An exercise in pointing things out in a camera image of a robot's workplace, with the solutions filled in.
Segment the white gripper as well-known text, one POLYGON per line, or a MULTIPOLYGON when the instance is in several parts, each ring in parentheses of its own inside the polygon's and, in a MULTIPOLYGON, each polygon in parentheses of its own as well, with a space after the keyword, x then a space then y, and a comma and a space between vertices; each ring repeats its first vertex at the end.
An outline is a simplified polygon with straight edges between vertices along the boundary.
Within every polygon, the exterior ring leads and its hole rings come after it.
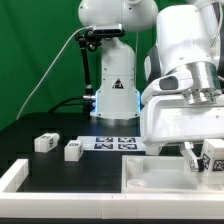
POLYGON ((224 138, 224 94, 215 96, 215 104, 188 105, 182 93, 192 86, 191 74, 168 75, 148 85, 141 96, 140 135, 151 155, 164 145, 183 142, 180 153, 190 171, 203 172, 192 142, 224 138))

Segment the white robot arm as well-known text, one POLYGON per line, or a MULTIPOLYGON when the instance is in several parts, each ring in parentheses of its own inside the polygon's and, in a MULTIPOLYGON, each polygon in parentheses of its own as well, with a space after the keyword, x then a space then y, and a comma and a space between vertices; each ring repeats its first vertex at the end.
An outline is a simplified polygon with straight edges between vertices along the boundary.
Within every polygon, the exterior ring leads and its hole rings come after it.
POLYGON ((140 121, 140 134, 151 155, 177 143, 194 172, 203 160, 195 143, 224 135, 221 59, 222 0, 186 0, 159 9, 155 0, 81 0, 85 46, 101 49, 101 86, 90 116, 108 124, 140 121), (157 31, 144 61, 148 82, 135 87, 135 53, 120 38, 127 32, 157 31))

